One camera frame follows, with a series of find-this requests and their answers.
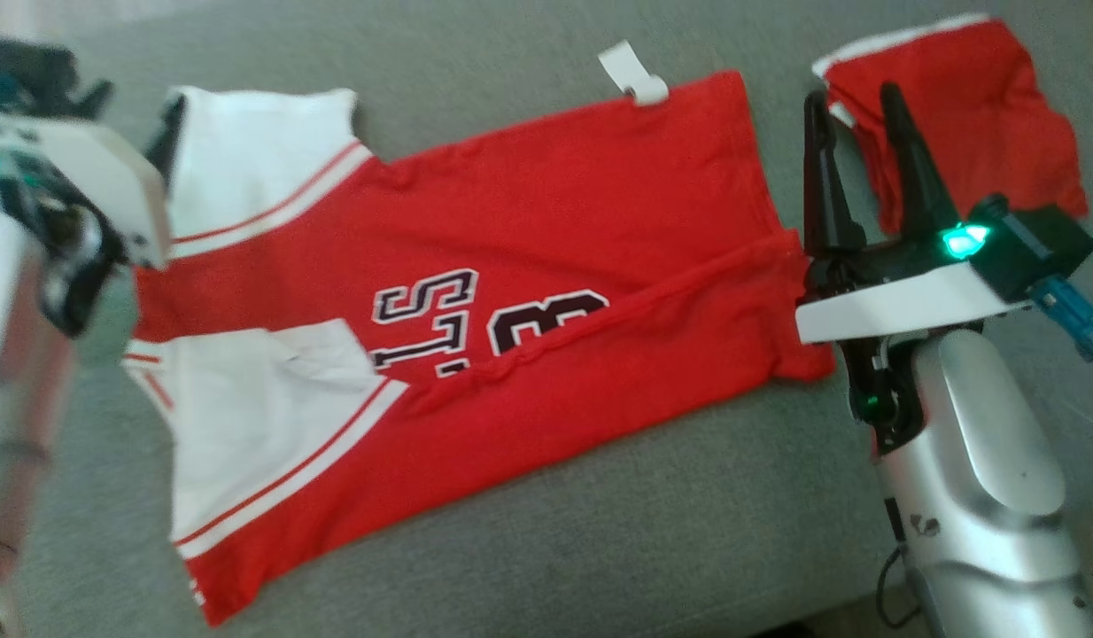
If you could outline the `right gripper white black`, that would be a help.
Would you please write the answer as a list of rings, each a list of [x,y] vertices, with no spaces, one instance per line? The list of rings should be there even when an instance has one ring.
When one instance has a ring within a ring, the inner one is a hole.
[[[961,223],[902,88],[880,90],[884,128],[900,174],[895,241],[867,244],[835,161],[835,126],[823,90],[804,101],[806,298],[795,312],[806,344],[883,338],[978,322],[1029,307],[1004,302],[971,263],[989,229]]]

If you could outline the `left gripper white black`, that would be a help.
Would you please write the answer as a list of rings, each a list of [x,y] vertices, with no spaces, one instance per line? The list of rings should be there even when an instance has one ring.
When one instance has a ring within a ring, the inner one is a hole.
[[[73,118],[0,113],[0,206],[37,235],[47,231],[45,203],[87,206],[120,239],[128,262],[165,269],[171,252],[166,185],[173,181],[187,101],[167,101],[143,157],[110,127],[93,122],[115,88],[99,80],[69,101]]]

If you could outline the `red shorts white stripe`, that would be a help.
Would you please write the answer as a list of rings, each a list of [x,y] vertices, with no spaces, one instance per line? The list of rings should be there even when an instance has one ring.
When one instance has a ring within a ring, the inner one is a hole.
[[[903,226],[903,193],[881,86],[895,83],[961,215],[999,192],[1021,210],[1089,213],[1073,126],[1041,92],[1031,56],[1000,19],[963,13],[875,34],[814,61],[830,113],[861,149],[884,233]]]

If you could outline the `red white numbered jersey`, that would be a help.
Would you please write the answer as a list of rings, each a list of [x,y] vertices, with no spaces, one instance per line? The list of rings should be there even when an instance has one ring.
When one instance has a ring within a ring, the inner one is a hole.
[[[724,70],[385,161],[351,88],[175,86],[167,264],[124,367],[209,626],[389,525],[832,375]]]

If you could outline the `large grey sofa seat cushion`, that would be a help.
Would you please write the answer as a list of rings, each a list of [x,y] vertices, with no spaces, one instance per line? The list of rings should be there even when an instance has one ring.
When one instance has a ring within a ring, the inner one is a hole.
[[[1093,233],[1093,0],[0,0],[0,35],[64,45],[109,78],[139,143],[174,85],[348,86],[396,160],[614,96],[632,42],[669,83],[733,67],[786,223],[802,220],[810,64],[871,34],[1001,17],[1074,125]],[[1076,277],[1093,296],[1093,258]],[[167,542],[171,439],[119,367],[116,280],[89,335],[16,594],[27,638],[736,638],[816,615],[883,634],[892,537],[845,379],[774,385],[414,518],[267,587],[209,627]]]

